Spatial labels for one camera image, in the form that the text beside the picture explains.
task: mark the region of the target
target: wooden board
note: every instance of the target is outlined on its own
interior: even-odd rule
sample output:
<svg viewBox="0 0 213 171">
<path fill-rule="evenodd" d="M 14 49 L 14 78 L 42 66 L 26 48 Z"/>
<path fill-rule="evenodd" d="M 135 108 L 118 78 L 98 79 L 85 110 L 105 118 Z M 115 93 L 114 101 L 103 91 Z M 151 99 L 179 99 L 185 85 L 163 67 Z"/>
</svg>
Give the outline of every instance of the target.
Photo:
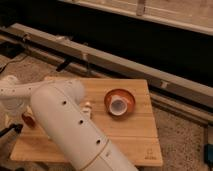
<svg viewBox="0 0 213 171">
<path fill-rule="evenodd" d="M 86 87 L 84 102 L 92 104 L 92 120 L 137 166 L 163 164 L 155 118 L 145 80 L 78 78 Z M 135 111 L 122 120 L 113 119 L 104 107 L 105 94 L 114 88 L 129 90 L 136 99 Z M 16 161 L 68 162 L 40 126 L 24 127 L 11 154 Z"/>
</svg>

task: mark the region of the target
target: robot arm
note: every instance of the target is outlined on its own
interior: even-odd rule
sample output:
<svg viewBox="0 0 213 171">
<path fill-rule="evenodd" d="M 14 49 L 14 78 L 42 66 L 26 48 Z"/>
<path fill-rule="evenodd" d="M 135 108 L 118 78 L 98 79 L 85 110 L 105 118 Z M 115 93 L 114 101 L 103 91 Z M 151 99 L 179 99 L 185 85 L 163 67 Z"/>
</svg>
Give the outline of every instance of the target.
<svg viewBox="0 0 213 171">
<path fill-rule="evenodd" d="M 137 171 L 95 124 L 82 114 L 77 105 L 84 95 L 81 82 L 61 80 L 1 85 L 0 82 L 4 93 L 1 93 L 0 99 L 29 99 L 35 118 L 76 170 Z"/>
</svg>

